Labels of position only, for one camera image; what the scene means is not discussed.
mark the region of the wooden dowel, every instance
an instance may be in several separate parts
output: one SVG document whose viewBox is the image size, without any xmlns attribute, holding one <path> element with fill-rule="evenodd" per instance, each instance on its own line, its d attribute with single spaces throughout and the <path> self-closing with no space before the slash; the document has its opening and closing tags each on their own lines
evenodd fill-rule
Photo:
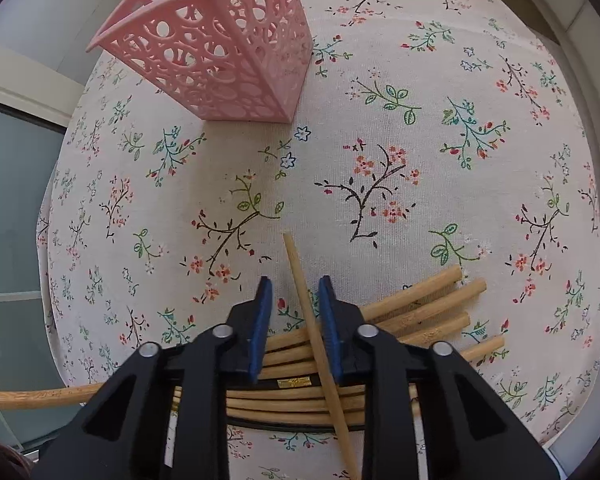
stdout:
<svg viewBox="0 0 600 480">
<path fill-rule="evenodd" d="M 87 384 L 86 386 L 72 386 L 55 390 L 0 392 L 0 410 L 51 408 L 87 402 L 101 386 L 102 384 Z"/>
<path fill-rule="evenodd" d="M 254 420 L 257 422 L 301 424 L 304 426 L 326 426 L 328 428 L 333 428 L 329 413 L 254 412 L 252 410 L 236 410 L 235 408 L 228 408 L 226 414 L 235 418 Z M 347 412 L 344 414 L 344 419 L 348 426 L 361 426 L 365 423 L 365 412 Z"/>
<path fill-rule="evenodd" d="M 401 343 L 411 345 L 425 346 L 430 342 L 443 338 L 469 324 L 469 315 L 461 312 L 453 316 L 449 320 L 442 322 L 430 328 L 418 330 L 412 334 L 407 334 L 400 338 Z M 258 378 L 264 379 L 281 379 L 286 377 L 302 377 L 315 374 L 317 367 L 315 361 L 302 361 L 299 363 L 290 363 L 278 366 L 269 366 L 262 369 Z"/>
<path fill-rule="evenodd" d="M 469 323 L 471 323 L 469 315 L 466 312 L 459 312 L 442 323 L 402 336 L 398 338 L 398 341 L 407 345 L 427 346 L 434 341 L 444 339 L 446 336 L 462 330 Z"/>
<path fill-rule="evenodd" d="M 483 343 L 479 343 L 477 345 L 473 345 L 466 350 L 460 352 L 463 358 L 467 361 L 471 359 L 475 359 L 478 356 L 482 356 L 485 354 L 489 354 L 498 348 L 504 346 L 504 336 L 496 336 L 493 337 Z M 411 409 L 414 416 L 420 415 L 420 405 L 417 402 L 418 392 L 416 386 L 414 384 L 409 385 L 409 395 L 412 399 Z M 324 401 L 323 399 L 312 399 L 312 400 L 286 400 L 286 401 L 270 401 L 270 400 L 249 400 L 248 404 L 235 404 L 236 402 L 244 402 L 241 399 L 231 399 L 232 407 L 243 408 L 247 410 L 246 418 L 247 420 L 258 420 L 260 422 L 269 422 L 269 423 L 282 423 L 282 424 L 302 424 L 302 422 L 298 422 L 298 413 L 299 412 L 315 412 L 311 413 L 311 415 L 323 415 L 327 416 L 327 407 L 326 402 L 316 402 L 316 401 Z M 349 413 L 345 413 L 345 415 L 351 415 L 351 413 L 355 413 L 355 410 L 362 410 L 365 405 L 365 396 L 364 394 L 357 394 L 349 397 L 341 397 L 341 402 L 343 407 L 346 406 L 346 410 L 350 409 Z M 270 404 L 272 402 L 276 402 L 275 405 L 277 410 L 270 408 Z"/>
<path fill-rule="evenodd" d="M 392 317 L 386 321 L 378 323 L 378 328 L 386 330 L 390 333 L 396 333 L 404 328 L 408 328 L 415 323 L 419 323 L 425 319 L 436 316 L 446 310 L 456 307 L 465 301 L 474 298 L 481 292 L 487 290 L 487 282 L 482 278 L 477 278 L 471 283 L 454 290 L 452 293 L 439 298 L 438 300 L 427 303 L 420 308 L 411 310 L 400 316 Z"/>
<path fill-rule="evenodd" d="M 338 388 L 340 397 L 359 394 L 365 391 L 363 384 L 357 386 L 345 386 Z M 304 388 L 286 388 L 284 390 L 229 390 L 226 393 L 228 399 L 321 399 L 324 398 L 321 386 L 306 386 Z"/>
<path fill-rule="evenodd" d="M 365 409 L 365 396 L 356 395 L 351 397 L 340 397 L 340 405 L 344 412 Z M 327 402 L 322 399 L 303 400 L 250 400 L 250 399 L 227 399 L 228 408 L 240 410 L 256 410 L 258 412 L 327 412 Z"/>
<path fill-rule="evenodd" d="M 397 308 L 407 306 L 414 301 L 421 300 L 428 296 L 449 286 L 462 279 L 462 269 L 460 266 L 452 266 L 448 269 L 442 270 L 435 276 L 431 276 L 422 282 L 416 283 L 410 286 L 406 290 L 401 290 L 396 294 L 384 298 L 383 300 L 370 303 L 367 306 L 362 307 L 362 316 L 365 321 L 370 321 L 376 317 L 384 316 L 389 312 L 396 310 Z M 285 348 L 287 346 L 297 345 L 303 342 L 309 341 L 309 336 L 305 328 L 299 328 L 286 334 L 273 335 L 267 338 L 266 351 L 271 352 L 279 348 Z"/>
<path fill-rule="evenodd" d="M 416 283 L 405 290 L 398 292 L 384 300 L 376 301 L 364 306 L 362 316 L 365 321 L 371 321 L 376 317 L 384 316 L 389 312 L 406 306 L 414 301 L 421 300 L 425 296 L 436 292 L 446 286 L 449 286 L 462 279 L 462 269 L 459 265 L 449 267 L 448 269 L 442 270 L 422 282 Z"/>
<path fill-rule="evenodd" d="M 344 412 L 342 411 L 336 383 L 333 380 L 333 375 L 331 375 L 327 352 L 324 349 L 320 329 L 318 329 L 318 325 L 315 321 L 314 308 L 311 303 L 311 298 L 309 298 L 306 280 L 300 264 L 300 257 L 298 256 L 298 251 L 296 250 L 296 245 L 294 244 L 294 239 L 291 234 L 284 233 L 283 238 L 285 241 L 286 256 L 289 260 L 289 266 L 291 266 L 291 273 L 293 274 L 294 282 L 296 284 L 296 292 L 298 293 L 300 307 L 302 307 L 302 314 L 304 315 L 304 323 L 309 334 L 309 342 L 314 351 L 314 359 L 318 368 L 318 375 L 320 376 L 320 384 L 322 385 L 324 398 L 329 409 L 329 414 L 331 415 L 333 427 L 336 430 L 342 459 L 349 476 L 354 480 L 358 480 L 360 477 L 358 461 L 356 460 L 353 444 L 349 437 L 349 428 L 347 427 L 347 421 Z"/>
</svg>

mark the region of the tablecloth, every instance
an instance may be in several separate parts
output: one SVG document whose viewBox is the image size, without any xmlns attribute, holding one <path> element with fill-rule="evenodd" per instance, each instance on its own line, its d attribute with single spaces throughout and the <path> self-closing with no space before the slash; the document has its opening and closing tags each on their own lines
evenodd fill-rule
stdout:
<svg viewBox="0 0 600 480">
<path fill-rule="evenodd" d="M 546 442 L 600 358 L 598 197 L 560 67 L 500 0 L 302 2 L 315 46 L 291 125 L 200 121 L 100 57 L 38 229 L 62 378 L 191 341 L 264 274 L 270 332 L 302 326 L 290 230 L 310 287 L 330 274 L 360 305 L 451 264 L 484 277 L 450 341 L 506 335 L 474 365 Z M 229 446 L 232 478 L 348 478 L 332 434 L 232 427 Z"/>
</svg>

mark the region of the white wall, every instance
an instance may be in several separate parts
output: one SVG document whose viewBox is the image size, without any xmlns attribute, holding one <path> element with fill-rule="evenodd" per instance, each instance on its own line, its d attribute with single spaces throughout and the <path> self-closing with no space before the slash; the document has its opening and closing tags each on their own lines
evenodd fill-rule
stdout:
<svg viewBox="0 0 600 480">
<path fill-rule="evenodd" d="M 120 0 L 3 0 L 0 45 L 84 85 L 101 50 L 84 49 Z"/>
</svg>

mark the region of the floral print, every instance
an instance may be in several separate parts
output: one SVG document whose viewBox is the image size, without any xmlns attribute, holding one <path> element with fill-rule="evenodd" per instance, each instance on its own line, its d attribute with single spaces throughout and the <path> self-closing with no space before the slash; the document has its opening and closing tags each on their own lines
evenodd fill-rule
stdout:
<svg viewBox="0 0 600 480">
<path fill-rule="evenodd" d="M 472 323 L 448 339 L 463 350 L 504 334 L 472 366 L 551 438 L 600 359 L 600 197 L 560 66 L 500 0 L 302 3 L 313 56 L 291 124 L 200 121 L 101 56 L 36 225 L 59 374 L 97 383 L 143 342 L 193 341 L 263 275 L 269 333 L 302 327 L 289 230 L 308 287 L 329 274 L 359 306 L 458 262 L 463 281 L 485 278 Z M 228 428 L 241 479 L 347 478 L 337 446 Z"/>
</svg>

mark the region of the green leaf print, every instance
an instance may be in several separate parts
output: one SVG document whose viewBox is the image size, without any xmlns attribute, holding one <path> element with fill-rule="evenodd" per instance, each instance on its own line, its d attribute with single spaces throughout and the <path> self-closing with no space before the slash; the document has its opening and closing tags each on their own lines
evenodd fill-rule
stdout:
<svg viewBox="0 0 600 480">
<path fill-rule="evenodd" d="M 403 115 L 404 123 L 407 125 L 412 125 L 416 121 L 416 110 L 421 110 L 422 108 L 419 106 L 411 106 L 401 102 L 409 95 L 409 91 L 405 88 L 401 88 L 396 90 L 392 85 L 385 85 L 384 92 L 378 87 L 378 82 L 374 80 L 373 87 L 365 85 L 360 79 L 356 78 L 354 80 L 355 83 L 358 83 L 362 88 L 362 95 L 366 95 L 365 105 L 369 105 L 373 103 L 376 99 L 381 98 L 385 101 L 382 105 L 384 110 L 397 110 L 398 108 L 406 108 L 406 111 Z"/>
</svg>

